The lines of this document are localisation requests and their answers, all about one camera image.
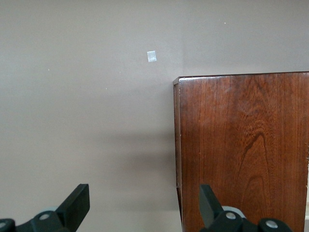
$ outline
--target white square sticker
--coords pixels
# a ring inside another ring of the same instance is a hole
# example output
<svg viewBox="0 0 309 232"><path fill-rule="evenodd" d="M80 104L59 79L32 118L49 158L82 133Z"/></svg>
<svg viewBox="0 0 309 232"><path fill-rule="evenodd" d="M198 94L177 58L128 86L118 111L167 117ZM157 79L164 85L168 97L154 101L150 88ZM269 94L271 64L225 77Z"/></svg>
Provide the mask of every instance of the white square sticker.
<svg viewBox="0 0 309 232"><path fill-rule="evenodd" d="M148 62L156 61L155 51L147 52Z"/></svg>

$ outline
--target cabinet top edge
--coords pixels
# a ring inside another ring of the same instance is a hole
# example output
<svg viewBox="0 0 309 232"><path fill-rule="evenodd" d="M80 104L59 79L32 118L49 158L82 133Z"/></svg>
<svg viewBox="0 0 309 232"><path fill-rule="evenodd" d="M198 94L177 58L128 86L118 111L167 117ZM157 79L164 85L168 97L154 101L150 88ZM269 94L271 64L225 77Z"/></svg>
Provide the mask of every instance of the cabinet top edge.
<svg viewBox="0 0 309 232"><path fill-rule="evenodd" d="M229 76L254 76L254 75L268 75L268 74L289 74L289 73L303 73L309 76L309 71L301 72L264 72L264 73L244 73L244 74L221 74L221 75L200 75L200 76L179 76L173 81L173 85L178 84L182 80L188 79L204 79L204 78L220 78L220 77L229 77Z"/></svg>

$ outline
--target screw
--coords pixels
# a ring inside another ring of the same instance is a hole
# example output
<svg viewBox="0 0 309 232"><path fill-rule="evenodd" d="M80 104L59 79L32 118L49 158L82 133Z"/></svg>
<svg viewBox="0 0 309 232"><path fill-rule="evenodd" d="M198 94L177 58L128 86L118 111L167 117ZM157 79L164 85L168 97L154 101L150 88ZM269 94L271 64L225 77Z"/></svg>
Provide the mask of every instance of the screw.
<svg viewBox="0 0 309 232"><path fill-rule="evenodd" d="M0 229L5 227L6 226L6 223L5 222L0 222Z"/></svg>
<svg viewBox="0 0 309 232"><path fill-rule="evenodd" d="M45 220L49 218L49 214L43 214L39 217L40 220Z"/></svg>
<svg viewBox="0 0 309 232"><path fill-rule="evenodd" d="M274 228L274 229L278 228L277 223L274 222L274 221L272 221L272 220L266 221L266 225L267 225L268 227L270 227L270 228Z"/></svg>
<svg viewBox="0 0 309 232"><path fill-rule="evenodd" d="M235 219L236 219L235 214L233 214L233 213L231 213L231 212L226 213L226 217L227 217L228 219L231 219L231 220L235 220Z"/></svg>

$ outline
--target dark wood furniture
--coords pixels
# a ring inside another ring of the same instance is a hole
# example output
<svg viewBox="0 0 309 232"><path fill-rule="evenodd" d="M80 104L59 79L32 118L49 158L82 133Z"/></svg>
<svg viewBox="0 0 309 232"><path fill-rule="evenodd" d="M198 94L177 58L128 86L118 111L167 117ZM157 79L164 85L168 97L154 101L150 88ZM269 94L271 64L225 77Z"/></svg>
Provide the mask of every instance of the dark wood furniture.
<svg viewBox="0 0 309 232"><path fill-rule="evenodd" d="M304 231L309 72L179 77L174 81L177 192L184 232L198 232L200 184L253 223Z"/></svg>

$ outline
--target wall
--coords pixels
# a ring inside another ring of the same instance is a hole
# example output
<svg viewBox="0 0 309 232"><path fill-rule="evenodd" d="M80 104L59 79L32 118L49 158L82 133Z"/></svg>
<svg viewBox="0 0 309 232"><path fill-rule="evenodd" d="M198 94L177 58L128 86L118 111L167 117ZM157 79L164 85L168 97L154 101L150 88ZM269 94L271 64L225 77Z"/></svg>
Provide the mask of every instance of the wall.
<svg viewBox="0 0 309 232"><path fill-rule="evenodd" d="M307 0L1 1L0 218L23 223L89 183L80 232L181 231L172 81L307 71L308 9Z"/></svg>

